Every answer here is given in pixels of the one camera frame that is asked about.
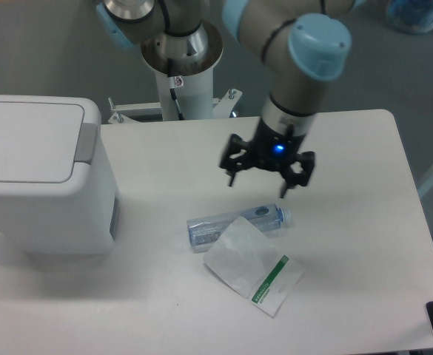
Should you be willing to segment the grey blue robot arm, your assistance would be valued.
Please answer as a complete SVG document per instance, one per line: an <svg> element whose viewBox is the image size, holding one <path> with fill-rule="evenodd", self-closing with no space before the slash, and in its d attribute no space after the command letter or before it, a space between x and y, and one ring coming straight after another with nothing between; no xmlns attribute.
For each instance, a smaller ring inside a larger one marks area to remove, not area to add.
<svg viewBox="0 0 433 355"><path fill-rule="evenodd" d="M233 38L273 72L250 141L231 135L220 167L278 172L282 191L309 183L315 154L300 150L329 85L343 72L352 37L339 16L355 1L225 1ZM223 43L199 1L99 1L96 12L120 47L139 47L155 73L162 118L212 118L213 74Z"/></svg>

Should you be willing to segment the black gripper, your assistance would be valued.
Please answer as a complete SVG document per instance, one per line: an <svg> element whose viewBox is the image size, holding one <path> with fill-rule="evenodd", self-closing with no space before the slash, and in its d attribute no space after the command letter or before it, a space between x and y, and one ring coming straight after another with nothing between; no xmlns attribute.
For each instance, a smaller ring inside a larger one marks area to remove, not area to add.
<svg viewBox="0 0 433 355"><path fill-rule="evenodd" d="M232 187L238 172L251 168L280 172L283 184L279 197L297 186L309 185L315 168L315 153L300 153L306 134L287 135L273 130L260 118L250 142L239 135L231 134L224 147L219 167L229 176Z"/></svg>

